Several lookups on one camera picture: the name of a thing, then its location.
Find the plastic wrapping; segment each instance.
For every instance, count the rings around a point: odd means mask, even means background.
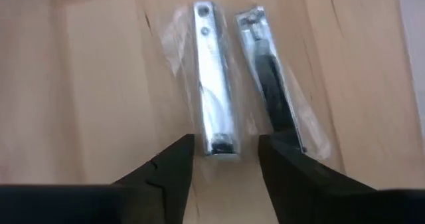
[[[206,126],[211,120],[216,121],[216,128],[224,131],[225,138],[231,137],[234,144],[234,154],[244,159],[247,157],[256,157],[256,146],[259,134],[269,134],[273,132],[273,125],[267,114],[267,108],[264,103],[261,92],[255,82],[255,77],[251,75],[248,62],[240,54],[240,47],[243,41],[233,36],[231,33],[237,33],[238,26],[235,23],[228,25],[224,18],[224,11],[214,6],[213,14],[216,19],[217,34],[216,41],[219,50],[216,51],[216,44],[210,41],[200,41],[199,37],[210,35],[209,31],[204,30],[202,26],[197,25],[197,9],[199,4],[209,4],[209,2],[195,3],[176,9],[172,21],[167,25],[161,35],[164,54],[168,60],[169,67],[175,76],[183,77],[183,84],[187,94],[187,104],[191,114],[194,127],[197,133],[201,134],[204,153],[212,154],[208,150],[209,140],[211,139],[211,126]],[[209,56],[200,54],[198,51],[199,42],[205,42],[209,52],[218,53],[220,56]],[[209,66],[210,59],[223,59],[223,76],[214,73],[214,70],[208,70],[205,74],[200,74],[199,67]],[[293,119],[298,130],[301,142],[307,150],[307,155],[317,159],[324,160],[331,154],[331,144],[322,130],[313,110],[305,99],[299,84],[292,71],[279,61],[279,75],[285,84],[285,93],[292,107]],[[211,84],[223,83],[228,88],[230,108],[223,106],[220,98],[216,95],[207,95],[208,88],[202,81],[200,75],[209,75]],[[209,110],[206,110],[205,104],[208,104]],[[230,118],[229,122],[223,123],[223,117]]]
[[[236,24],[246,62],[268,111],[273,131],[294,127],[301,151],[309,150],[312,157],[320,160],[329,157],[329,140],[294,74],[280,61],[264,8],[255,6],[237,14]]]

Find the chrome metal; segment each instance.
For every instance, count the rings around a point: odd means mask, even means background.
[[[275,132],[295,128],[298,121],[285,83],[284,67],[276,50],[263,7],[236,15],[242,49],[260,91]]]
[[[226,56],[214,3],[194,3],[195,38],[205,154],[235,154],[235,123]]]

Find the wooden table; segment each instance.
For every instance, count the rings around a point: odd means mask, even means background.
[[[160,39],[193,1],[0,0],[0,182],[110,183],[193,132]],[[280,58],[332,145],[323,163],[376,188],[425,186],[398,0],[213,1],[229,26],[265,6]],[[244,98],[255,133],[267,132],[256,93]],[[277,223],[255,155],[197,156],[185,219]]]

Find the clear plastic bag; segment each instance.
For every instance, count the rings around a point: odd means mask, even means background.
[[[205,62],[205,60],[197,58],[195,13],[196,10],[192,5],[177,8],[171,22],[160,33],[169,68],[176,77],[183,79],[191,120],[196,133],[201,134],[205,144],[207,136],[205,123],[203,123],[205,112],[201,108],[202,88],[200,89],[197,70],[198,62]],[[233,22],[228,25],[225,19],[228,14],[224,15],[225,11],[217,6],[214,8],[214,14],[220,28],[218,42],[223,50],[222,55],[225,57],[224,68],[231,93],[232,121],[234,121],[234,138],[238,154],[236,160],[256,159],[258,136],[272,132],[270,119],[248,69],[247,61],[241,55],[240,41],[229,35],[229,30],[237,29],[236,25]],[[289,66],[283,62],[281,67],[280,74],[288,89],[289,101],[294,107],[294,122],[301,142],[307,150],[306,154],[317,160],[325,160],[331,155],[331,144]]]

